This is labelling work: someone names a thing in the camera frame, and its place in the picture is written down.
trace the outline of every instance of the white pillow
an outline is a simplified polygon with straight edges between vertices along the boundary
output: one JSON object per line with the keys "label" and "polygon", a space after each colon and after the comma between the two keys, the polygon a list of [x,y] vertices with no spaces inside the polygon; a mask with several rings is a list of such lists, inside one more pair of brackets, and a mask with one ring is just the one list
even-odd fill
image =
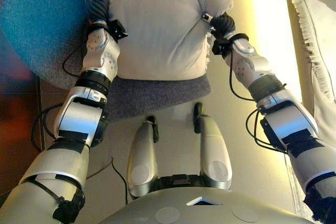
{"label": "white pillow", "polygon": [[219,16],[232,0],[111,0],[110,19],[129,36],[118,41],[118,76],[137,80],[188,80],[205,74],[204,12]]}

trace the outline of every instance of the light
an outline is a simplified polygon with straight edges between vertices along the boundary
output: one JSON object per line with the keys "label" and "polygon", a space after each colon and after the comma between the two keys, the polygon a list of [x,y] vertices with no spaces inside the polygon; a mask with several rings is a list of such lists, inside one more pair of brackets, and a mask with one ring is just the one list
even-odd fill
{"label": "light", "polygon": [[298,68],[286,0],[252,0],[254,45],[268,59],[272,71],[302,101]]}

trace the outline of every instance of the black cable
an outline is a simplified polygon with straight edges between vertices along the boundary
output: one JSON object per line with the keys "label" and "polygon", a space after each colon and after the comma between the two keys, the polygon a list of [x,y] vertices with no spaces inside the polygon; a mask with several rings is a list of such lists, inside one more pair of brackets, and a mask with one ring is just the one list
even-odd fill
{"label": "black cable", "polygon": [[103,170],[105,170],[107,167],[109,167],[109,165],[111,164],[112,162],[109,162],[106,166],[104,166],[103,168],[99,169],[97,172],[91,174],[90,176],[87,176],[86,179],[89,179],[89,178],[92,178],[93,176],[97,175],[98,173],[102,172]]}
{"label": "black cable", "polygon": [[246,119],[246,121],[245,121],[245,127],[246,127],[247,132],[254,138],[254,141],[255,141],[256,144],[259,145],[260,147],[265,148],[265,149],[268,149],[268,150],[271,150],[271,151],[281,152],[281,153],[286,154],[286,152],[283,152],[283,151],[280,151],[280,150],[277,150],[277,149],[274,149],[274,148],[270,148],[270,147],[268,147],[268,146],[264,146],[264,145],[260,144],[259,142],[264,143],[264,144],[267,144],[267,143],[264,142],[264,141],[262,141],[262,140],[260,140],[260,139],[258,139],[257,136],[256,136],[255,134],[252,134],[252,133],[251,133],[251,131],[250,131],[249,128],[248,128],[248,121],[249,121],[249,119],[251,118],[251,116],[252,116],[254,113],[256,113],[257,111],[258,111],[257,109],[256,109],[256,110],[253,110],[253,111],[250,113],[250,115],[248,115],[248,117],[247,117],[247,119]]}
{"label": "black cable", "polygon": [[113,164],[113,157],[111,157],[111,162],[109,162],[106,166],[104,166],[102,169],[100,169],[99,171],[93,173],[92,175],[88,176],[86,179],[92,178],[93,176],[97,175],[98,173],[102,172],[103,170],[105,170],[109,165],[112,165],[112,168],[114,169],[114,171],[120,176],[120,178],[122,179],[122,181],[124,182],[125,185],[125,204],[128,204],[128,198],[127,198],[127,183],[126,180],[124,179],[124,177],[120,174],[120,172],[118,172],[118,170],[115,168],[114,164]]}
{"label": "black cable", "polygon": [[11,190],[9,190],[9,191],[7,191],[7,192],[1,194],[1,195],[0,195],[0,198],[3,197],[3,196],[5,196],[6,194],[9,194],[12,190],[13,190],[13,189],[11,189]]}
{"label": "black cable", "polygon": [[128,204],[128,199],[127,199],[127,183],[126,183],[126,180],[124,179],[124,177],[120,174],[120,172],[117,171],[117,169],[114,167],[114,164],[113,164],[113,157],[111,158],[111,163],[112,163],[112,167],[113,169],[115,170],[116,173],[118,173],[118,175],[120,176],[120,178],[122,179],[122,181],[124,182],[124,185],[125,185],[125,205]]}
{"label": "black cable", "polygon": [[43,116],[42,116],[43,128],[48,133],[49,136],[51,136],[53,139],[56,139],[55,136],[54,136],[54,134],[48,129],[48,126],[47,126],[47,115],[48,115],[48,112],[44,113]]}
{"label": "black cable", "polygon": [[35,149],[38,151],[38,152],[42,152],[43,149],[41,149],[34,141],[34,131],[35,131],[35,127],[36,127],[36,124],[38,122],[38,120],[40,119],[41,116],[43,116],[46,112],[49,112],[50,110],[54,109],[54,108],[57,108],[57,107],[61,107],[63,105],[63,103],[58,103],[58,104],[55,104],[53,106],[50,106],[44,110],[42,110],[38,115],[37,117],[35,118],[34,120],[34,123],[33,123],[33,127],[31,128],[31,134],[30,134],[30,141],[31,143],[33,144],[33,146],[35,147]]}
{"label": "black cable", "polygon": [[79,48],[81,48],[82,47],[82,43],[78,46],[78,47],[76,47],[65,59],[64,59],[64,61],[63,61],[63,63],[62,63],[62,69],[63,69],[63,71],[65,72],[65,73],[67,73],[68,75],[70,75],[70,76],[73,76],[73,77],[79,77],[79,75],[77,75],[77,74],[73,74],[73,73],[70,73],[68,70],[66,70],[65,69],[65,63],[68,61],[68,59],[74,54],[74,52],[76,52]]}
{"label": "black cable", "polygon": [[[253,134],[253,138],[257,138],[257,124],[258,124],[259,113],[260,113],[260,111],[257,110],[256,119],[254,121],[254,134]],[[262,142],[263,144],[272,146],[270,143],[266,143],[266,142],[264,142],[264,141],[262,141],[260,139],[258,139],[258,141]]]}
{"label": "black cable", "polygon": [[231,50],[231,60],[230,60],[230,75],[229,75],[229,84],[230,84],[230,89],[231,89],[231,92],[238,98],[240,99],[243,99],[245,101],[254,101],[253,99],[249,99],[249,98],[245,98],[245,97],[241,97],[239,94],[237,94],[234,89],[233,89],[233,86],[232,86],[232,71],[233,71],[233,56],[232,56],[232,50]]}

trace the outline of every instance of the robotic arm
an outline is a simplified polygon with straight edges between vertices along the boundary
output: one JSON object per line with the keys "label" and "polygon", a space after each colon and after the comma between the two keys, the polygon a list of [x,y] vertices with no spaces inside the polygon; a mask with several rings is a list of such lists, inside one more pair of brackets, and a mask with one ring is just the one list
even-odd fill
{"label": "robotic arm", "polygon": [[268,61],[256,53],[248,37],[235,33],[230,16],[204,14],[202,19],[214,28],[214,54],[223,56],[257,103],[270,143],[289,155],[313,218],[336,223],[336,150],[318,139],[314,118],[270,71]]}
{"label": "robotic arm", "polygon": [[109,0],[87,0],[91,23],[83,69],[54,125],[56,140],[40,153],[0,210],[1,223],[72,223],[84,206],[90,147],[102,141],[109,86],[117,74],[116,41],[127,34],[108,22]]}

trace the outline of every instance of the gray carpet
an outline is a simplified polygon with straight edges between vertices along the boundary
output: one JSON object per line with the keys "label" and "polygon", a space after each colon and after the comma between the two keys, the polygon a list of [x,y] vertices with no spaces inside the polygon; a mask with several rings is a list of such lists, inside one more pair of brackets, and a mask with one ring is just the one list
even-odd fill
{"label": "gray carpet", "polygon": [[[23,62],[40,78],[70,89],[76,78],[64,73],[63,60],[85,47],[83,0],[0,0],[0,26]],[[81,69],[83,50],[67,61],[72,73]],[[207,76],[186,81],[135,81],[116,78],[108,96],[111,121],[148,114],[210,93]]]}

